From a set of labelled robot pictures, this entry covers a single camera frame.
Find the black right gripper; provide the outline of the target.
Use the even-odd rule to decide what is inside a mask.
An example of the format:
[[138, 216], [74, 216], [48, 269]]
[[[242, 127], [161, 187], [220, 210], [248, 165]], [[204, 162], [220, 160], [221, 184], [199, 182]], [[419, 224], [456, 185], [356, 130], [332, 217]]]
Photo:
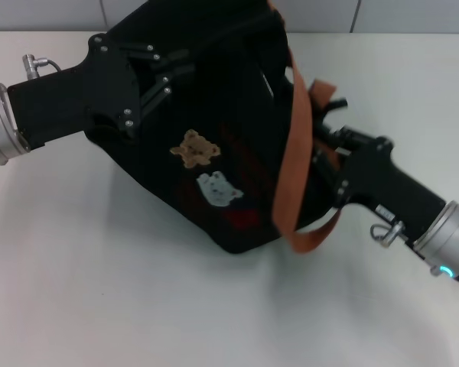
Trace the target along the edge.
[[[341, 209], [358, 204], [390, 225], [382, 237], [397, 237], [412, 244], [422, 237], [446, 206], [446, 201], [397, 168], [394, 145], [386, 137], [374, 138], [346, 126], [332, 130], [325, 115], [316, 117], [316, 150], [311, 165], [311, 199]], [[349, 152], [338, 171], [325, 152]]]

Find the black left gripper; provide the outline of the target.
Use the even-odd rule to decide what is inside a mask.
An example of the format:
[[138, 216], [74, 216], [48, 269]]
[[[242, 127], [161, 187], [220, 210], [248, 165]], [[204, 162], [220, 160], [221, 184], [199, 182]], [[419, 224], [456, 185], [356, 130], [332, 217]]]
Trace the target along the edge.
[[105, 122], [135, 137], [147, 118], [173, 92], [176, 82], [188, 83], [195, 66], [188, 64], [155, 74], [155, 83], [139, 97], [138, 80], [128, 60], [156, 67], [190, 59], [187, 49], [163, 54], [152, 44], [120, 44], [95, 34], [82, 63], [60, 72], [8, 87], [19, 135], [31, 149]]

